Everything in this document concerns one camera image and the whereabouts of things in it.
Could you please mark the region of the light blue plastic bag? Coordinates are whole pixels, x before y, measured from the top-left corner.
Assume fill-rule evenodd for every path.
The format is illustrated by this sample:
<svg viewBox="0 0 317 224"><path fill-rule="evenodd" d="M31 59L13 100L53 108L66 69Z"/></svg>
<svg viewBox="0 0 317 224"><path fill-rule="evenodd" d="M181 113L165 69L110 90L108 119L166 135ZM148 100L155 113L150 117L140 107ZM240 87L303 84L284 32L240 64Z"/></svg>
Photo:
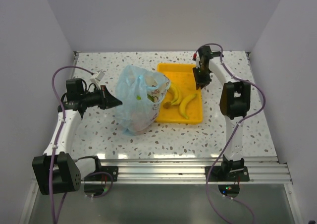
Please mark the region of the light blue plastic bag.
<svg viewBox="0 0 317 224"><path fill-rule="evenodd" d="M123 104L116 107L115 117L125 133L145 132L158 117L170 86L171 81L160 72L133 65L123 69L115 88L115 95ZM154 97L154 102L147 94Z"/></svg>

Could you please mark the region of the light green fake apple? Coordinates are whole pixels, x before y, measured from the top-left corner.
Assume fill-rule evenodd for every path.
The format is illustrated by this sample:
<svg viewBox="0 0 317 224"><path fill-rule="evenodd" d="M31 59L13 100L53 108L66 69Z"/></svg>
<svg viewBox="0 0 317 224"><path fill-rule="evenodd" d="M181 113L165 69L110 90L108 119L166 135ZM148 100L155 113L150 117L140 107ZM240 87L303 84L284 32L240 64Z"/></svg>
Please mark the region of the light green fake apple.
<svg viewBox="0 0 317 224"><path fill-rule="evenodd" d="M154 97L153 97L153 96L147 94L147 98L148 98L151 102L154 102Z"/></svg>

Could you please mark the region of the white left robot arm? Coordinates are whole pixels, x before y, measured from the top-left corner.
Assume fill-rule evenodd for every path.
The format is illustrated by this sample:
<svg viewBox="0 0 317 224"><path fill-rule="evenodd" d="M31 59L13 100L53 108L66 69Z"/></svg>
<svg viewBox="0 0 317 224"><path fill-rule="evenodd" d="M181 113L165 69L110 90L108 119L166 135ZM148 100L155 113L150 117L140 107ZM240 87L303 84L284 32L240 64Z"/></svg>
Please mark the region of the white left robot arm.
<svg viewBox="0 0 317 224"><path fill-rule="evenodd" d="M107 110L122 105L105 85L87 91L80 78L66 81L65 101L58 107L58 121L54 134L42 156L33 158L32 168L43 195L78 191L86 177L96 181L103 168L97 156L73 160L70 151L76 130L88 108Z"/></svg>

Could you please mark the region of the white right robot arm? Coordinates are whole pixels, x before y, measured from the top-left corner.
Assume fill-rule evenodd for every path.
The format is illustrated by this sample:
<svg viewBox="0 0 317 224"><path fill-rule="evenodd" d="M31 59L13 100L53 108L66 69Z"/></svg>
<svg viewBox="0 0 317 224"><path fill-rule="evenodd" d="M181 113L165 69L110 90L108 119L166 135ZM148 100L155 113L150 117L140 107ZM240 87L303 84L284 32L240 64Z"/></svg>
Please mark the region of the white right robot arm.
<svg viewBox="0 0 317 224"><path fill-rule="evenodd" d="M225 180L233 180L238 169L244 165L242 153L242 124L240 119L247 116L251 103L251 85L238 79L223 62L221 51L212 51L209 45L201 46L193 55L196 67L193 74L196 89L203 89L215 75L222 85L219 101L221 114L225 117L227 145L223 149L223 163L220 174Z"/></svg>

